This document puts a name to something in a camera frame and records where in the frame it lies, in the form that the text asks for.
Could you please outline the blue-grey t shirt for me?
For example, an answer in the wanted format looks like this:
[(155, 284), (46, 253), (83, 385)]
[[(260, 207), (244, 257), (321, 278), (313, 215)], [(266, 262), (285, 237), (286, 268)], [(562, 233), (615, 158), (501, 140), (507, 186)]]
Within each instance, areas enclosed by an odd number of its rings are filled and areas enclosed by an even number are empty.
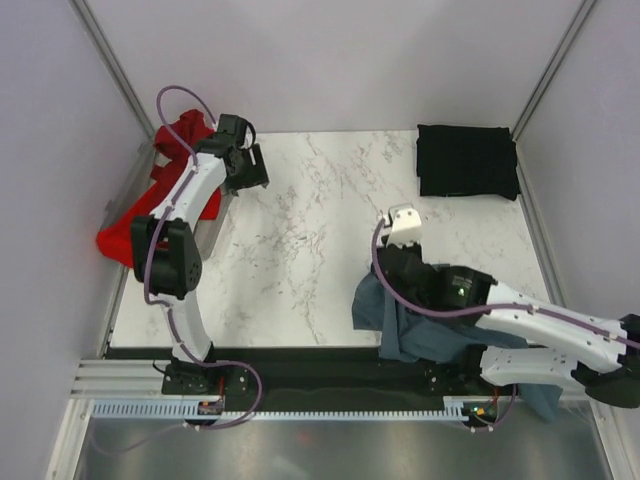
[(357, 285), (351, 311), (356, 330), (381, 334), (379, 356), (387, 360), (445, 364), (461, 360), (472, 345), (528, 347), (526, 340), (514, 335), (475, 326), (451, 327), (416, 314), (398, 303), (371, 273)]

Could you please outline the clear plastic bin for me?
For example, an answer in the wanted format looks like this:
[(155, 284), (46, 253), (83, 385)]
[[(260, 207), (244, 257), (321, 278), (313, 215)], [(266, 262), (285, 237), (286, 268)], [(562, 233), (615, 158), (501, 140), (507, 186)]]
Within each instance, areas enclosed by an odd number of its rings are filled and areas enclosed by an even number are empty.
[(164, 166), (154, 166), (151, 184), (138, 200), (96, 236), (99, 251), (129, 268), (133, 266), (132, 222), (148, 215), (155, 219), (168, 212), (168, 221), (181, 219), (191, 226), (218, 218), (221, 188), (227, 177), (219, 155), (198, 151), (195, 156), (172, 156)]

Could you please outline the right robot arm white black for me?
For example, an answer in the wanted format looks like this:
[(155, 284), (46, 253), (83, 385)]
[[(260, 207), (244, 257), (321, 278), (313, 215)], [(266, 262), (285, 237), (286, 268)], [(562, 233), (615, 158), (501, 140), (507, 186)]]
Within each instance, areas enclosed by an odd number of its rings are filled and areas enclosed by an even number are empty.
[(491, 384), (579, 387), (609, 406), (639, 406), (639, 317), (607, 319), (529, 297), (470, 267), (434, 267), (419, 246), (372, 248), (372, 272), (409, 311), (456, 327), (501, 332), (534, 342), (523, 350), (485, 347), (458, 368), (467, 392)]

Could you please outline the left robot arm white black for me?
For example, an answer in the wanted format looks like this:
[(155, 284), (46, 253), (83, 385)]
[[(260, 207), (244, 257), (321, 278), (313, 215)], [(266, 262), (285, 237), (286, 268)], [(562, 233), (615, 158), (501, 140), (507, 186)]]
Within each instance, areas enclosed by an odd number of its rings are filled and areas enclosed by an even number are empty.
[(198, 393), (215, 389), (220, 371), (209, 356), (213, 344), (196, 295), (203, 262), (194, 229), (216, 190), (236, 194), (268, 185), (254, 126), (237, 115), (223, 114), (215, 132), (192, 149), (183, 173), (159, 205), (131, 222), (136, 280), (143, 284), (145, 302), (165, 313), (173, 337), (172, 358), (189, 364), (184, 379)]

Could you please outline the folded black t shirt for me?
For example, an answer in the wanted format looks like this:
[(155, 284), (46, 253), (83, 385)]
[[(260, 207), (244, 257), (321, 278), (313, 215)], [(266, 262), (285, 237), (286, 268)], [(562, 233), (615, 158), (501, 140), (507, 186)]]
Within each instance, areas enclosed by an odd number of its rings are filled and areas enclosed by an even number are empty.
[(506, 127), (417, 126), (416, 176), (422, 197), (520, 194), (515, 143)]

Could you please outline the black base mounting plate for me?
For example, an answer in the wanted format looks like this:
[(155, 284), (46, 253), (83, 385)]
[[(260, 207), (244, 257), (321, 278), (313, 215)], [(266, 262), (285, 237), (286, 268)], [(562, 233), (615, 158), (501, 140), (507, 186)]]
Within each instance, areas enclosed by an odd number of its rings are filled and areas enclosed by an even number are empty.
[(205, 368), (173, 357), (164, 370), (162, 392), (249, 397), (262, 387), (266, 400), (279, 393), (363, 389), (414, 395), (420, 400), (507, 392), (505, 387), (492, 387), (482, 380), (475, 367), (384, 360), (374, 347), (214, 347), (205, 360), (215, 366)]

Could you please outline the left aluminium frame post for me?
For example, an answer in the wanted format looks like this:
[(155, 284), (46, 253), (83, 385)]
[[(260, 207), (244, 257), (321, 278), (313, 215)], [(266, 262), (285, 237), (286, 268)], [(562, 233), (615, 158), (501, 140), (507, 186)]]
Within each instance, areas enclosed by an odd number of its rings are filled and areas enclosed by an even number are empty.
[(69, 4), (86, 30), (111, 79), (125, 100), (129, 111), (146, 137), (152, 140), (155, 136), (155, 128), (89, 2), (86, 0), (70, 0)]

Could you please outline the aluminium frame post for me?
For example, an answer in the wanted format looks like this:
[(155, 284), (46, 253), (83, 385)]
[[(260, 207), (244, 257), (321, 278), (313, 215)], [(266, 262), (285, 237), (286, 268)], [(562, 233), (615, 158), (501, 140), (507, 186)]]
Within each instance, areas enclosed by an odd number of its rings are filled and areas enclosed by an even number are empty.
[(513, 129), (511, 130), (511, 138), (513, 141), (517, 141), (523, 134), (526, 126), (529, 124), (535, 111), (551, 87), (553, 80), (557, 76), (571, 49), (578, 40), (585, 24), (598, 4), (598, 0), (582, 0), (579, 3), (576, 12), (573, 14), (561, 39), (543, 69), (543, 72), (531, 95), (522, 109)]
[(86, 30), (111, 79), (125, 100), (129, 111), (146, 137), (152, 140), (155, 136), (155, 128), (89, 2), (86, 0), (70, 0), (69, 4)]

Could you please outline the right aluminium frame post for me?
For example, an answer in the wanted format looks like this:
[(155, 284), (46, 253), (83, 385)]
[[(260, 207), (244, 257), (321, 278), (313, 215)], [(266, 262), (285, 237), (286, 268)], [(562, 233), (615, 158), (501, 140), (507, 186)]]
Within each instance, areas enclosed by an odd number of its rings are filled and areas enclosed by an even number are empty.
[(529, 124), (535, 111), (551, 87), (553, 80), (557, 76), (571, 49), (578, 40), (585, 24), (598, 4), (598, 0), (582, 0), (579, 3), (576, 12), (573, 14), (561, 39), (543, 69), (543, 72), (531, 95), (522, 109), (513, 129), (511, 130), (511, 138), (513, 141), (517, 141), (523, 134), (526, 126)]

